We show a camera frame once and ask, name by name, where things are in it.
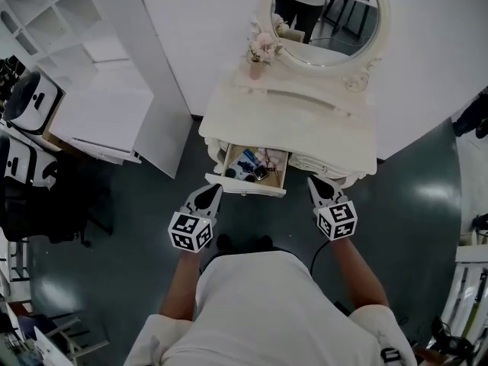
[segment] white vanity table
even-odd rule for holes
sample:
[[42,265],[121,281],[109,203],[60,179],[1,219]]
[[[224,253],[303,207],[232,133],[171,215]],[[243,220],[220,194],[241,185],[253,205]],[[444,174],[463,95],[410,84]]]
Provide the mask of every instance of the white vanity table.
[[[377,1],[376,30],[352,56],[338,60],[340,53],[334,50],[284,40],[279,60],[266,66],[260,79],[249,78],[246,59],[223,75],[199,130],[217,163],[217,175],[206,175],[210,183],[220,183],[226,192],[286,194],[286,172],[279,187],[226,177],[235,145],[285,151],[288,166],[340,179],[343,188],[376,173],[376,137],[367,86],[390,29],[388,0]],[[272,5],[273,0],[260,0],[256,27],[278,38],[271,22]],[[323,61],[327,53],[329,65]]]

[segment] round mirror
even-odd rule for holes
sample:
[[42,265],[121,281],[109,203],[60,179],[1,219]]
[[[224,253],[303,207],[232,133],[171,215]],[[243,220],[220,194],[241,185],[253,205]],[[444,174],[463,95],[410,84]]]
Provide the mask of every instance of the round mirror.
[[377,0],[273,0],[271,22],[286,51],[313,66],[357,56],[378,26]]

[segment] dark green floor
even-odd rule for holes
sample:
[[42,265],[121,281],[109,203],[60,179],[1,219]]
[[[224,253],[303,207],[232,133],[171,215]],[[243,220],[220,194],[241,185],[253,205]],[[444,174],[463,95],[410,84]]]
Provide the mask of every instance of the dark green floor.
[[[91,224],[93,243],[50,245],[32,239],[32,295],[48,315],[76,310],[111,343],[86,357],[92,365],[122,364],[145,319],[158,310],[178,253],[166,232],[190,192],[206,184],[214,163],[195,124],[175,180],[147,162],[121,167],[96,163],[87,175],[110,185],[114,235]],[[384,284],[409,339],[427,340],[442,311],[454,272],[461,223],[461,182],[451,124],[446,122],[389,158],[375,176],[346,190],[359,216],[353,241]],[[307,172],[289,168],[282,199],[225,194],[216,234],[239,244],[268,234],[310,266],[324,242],[315,227]],[[207,252],[212,253],[215,246]],[[314,277],[326,296],[350,307],[330,249],[321,251]]]

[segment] mirror frame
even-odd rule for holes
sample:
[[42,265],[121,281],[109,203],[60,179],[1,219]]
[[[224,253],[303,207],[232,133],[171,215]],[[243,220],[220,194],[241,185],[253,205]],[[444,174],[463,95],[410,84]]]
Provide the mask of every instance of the mirror frame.
[[[368,42],[364,49],[360,50],[359,54],[352,55],[349,59],[343,60],[343,62],[338,61],[338,63],[330,66],[318,66],[301,61],[283,48],[279,59],[293,70],[308,75],[347,76],[367,68],[370,62],[381,54],[390,33],[390,3],[388,0],[377,0],[377,2],[378,23],[376,32],[373,39]],[[273,0],[259,0],[256,16],[260,27],[259,30],[268,32],[274,39],[279,40],[271,21],[272,3]]]

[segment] flower vase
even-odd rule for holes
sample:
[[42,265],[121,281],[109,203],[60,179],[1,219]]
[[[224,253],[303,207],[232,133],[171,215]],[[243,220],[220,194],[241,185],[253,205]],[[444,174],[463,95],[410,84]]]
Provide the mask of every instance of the flower vase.
[[259,80],[264,67],[261,61],[251,61],[251,67],[249,68],[249,78],[251,80]]

